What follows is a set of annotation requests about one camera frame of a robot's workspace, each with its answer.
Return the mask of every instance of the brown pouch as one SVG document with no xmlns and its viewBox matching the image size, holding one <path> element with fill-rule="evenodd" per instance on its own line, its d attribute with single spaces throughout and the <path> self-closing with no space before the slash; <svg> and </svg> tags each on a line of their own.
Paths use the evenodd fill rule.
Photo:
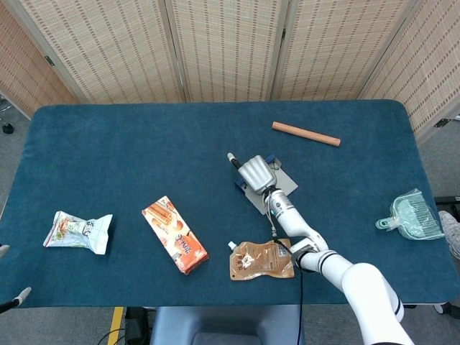
<svg viewBox="0 0 460 345">
<path fill-rule="evenodd" d="M 289 239 L 280 241 L 290 248 Z M 230 278 L 249 280 L 260 275 L 271 275 L 275 278 L 294 277 L 294 267 L 288 251 L 273 241 L 264 244 L 242 242 L 233 248 L 230 255 Z"/>
</svg>

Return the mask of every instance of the orange snack box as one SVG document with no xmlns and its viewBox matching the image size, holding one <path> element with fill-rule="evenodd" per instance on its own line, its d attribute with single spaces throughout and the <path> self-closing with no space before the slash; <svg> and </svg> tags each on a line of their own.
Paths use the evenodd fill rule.
<svg viewBox="0 0 460 345">
<path fill-rule="evenodd" d="M 182 273 L 188 275 L 209 258 L 167 196 L 142 210 L 142 214 Z"/>
</svg>

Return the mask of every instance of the wooden dowel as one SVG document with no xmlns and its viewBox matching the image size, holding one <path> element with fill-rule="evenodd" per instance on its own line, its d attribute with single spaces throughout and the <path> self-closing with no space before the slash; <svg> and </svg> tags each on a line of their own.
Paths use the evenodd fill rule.
<svg viewBox="0 0 460 345">
<path fill-rule="evenodd" d="M 310 132 L 310 131 L 307 131 L 306 129 L 289 126 L 288 124 L 281 124 L 280 122 L 273 121 L 272 128 L 280 132 L 297 135 L 298 137 L 315 140 L 317 142 L 323 142 L 324 144 L 329 144 L 332 146 L 340 145 L 339 138 L 334 138 L 328 135 Z"/>
</svg>

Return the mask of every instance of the snack bag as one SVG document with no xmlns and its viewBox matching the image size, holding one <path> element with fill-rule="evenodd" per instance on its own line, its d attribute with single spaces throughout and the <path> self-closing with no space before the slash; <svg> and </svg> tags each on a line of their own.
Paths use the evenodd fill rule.
<svg viewBox="0 0 460 345">
<path fill-rule="evenodd" d="M 280 240 L 290 248 L 289 239 Z M 294 277 L 294 267 L 288 251 L 273 241 L 264 244 L 242 242 L 236 246 L 229 243 L 233 253 L 230 255 L 230 279 L 249 280 L 260 275 L 275 278 Z"/>
<path fill-rule="evenodd" d="M 85 221 L 66 212 L 58 211 L 43 246 L 80 247 L 90 249 L 95 254 L 105 254 L 109 240 L 107 231 L 111 220 L 111 214 Z"/>
<path fill-rule="evenodd" d="M 188 275 L 208 259 L 208 253 L 167 196 L 142 210 L 142 214 L 182 273 Z"/>
</svg>

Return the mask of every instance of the table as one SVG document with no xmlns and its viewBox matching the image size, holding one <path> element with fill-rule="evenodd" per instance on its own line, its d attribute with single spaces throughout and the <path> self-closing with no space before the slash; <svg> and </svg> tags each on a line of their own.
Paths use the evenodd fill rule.
<svg viewBox="0 0 460 345">
<path fill-rule="evenodd" d="M 274 120 L 339 137 L 341 146 L 272 131 Z M 459 293 L 444 239 L 408 241 L 374 227 L 413 188 L 436 209 L 404 107 L 296 101 L 41 108 L 0 222 L 0 243 L 11 245 L 0 261 L 0 300 L 31 285 L 24 307 L 299 303 L 298 277 L 229 279 L 229 241 L 270 239 L 266 217 L 234 185 L 229 151 L 242 162 L 275 154 L 299 185 L 290 199 L 307 222 L 348 260 L 376 265 L 404 303 Z M 141 214 L 164 195 L 210 255 L 189 276 Z M 112 213 L 106 255 L 44 248 L 59 210 Z M 305 303 L 346 302 L 320 275 L 304 280 Z"/>
</svg>

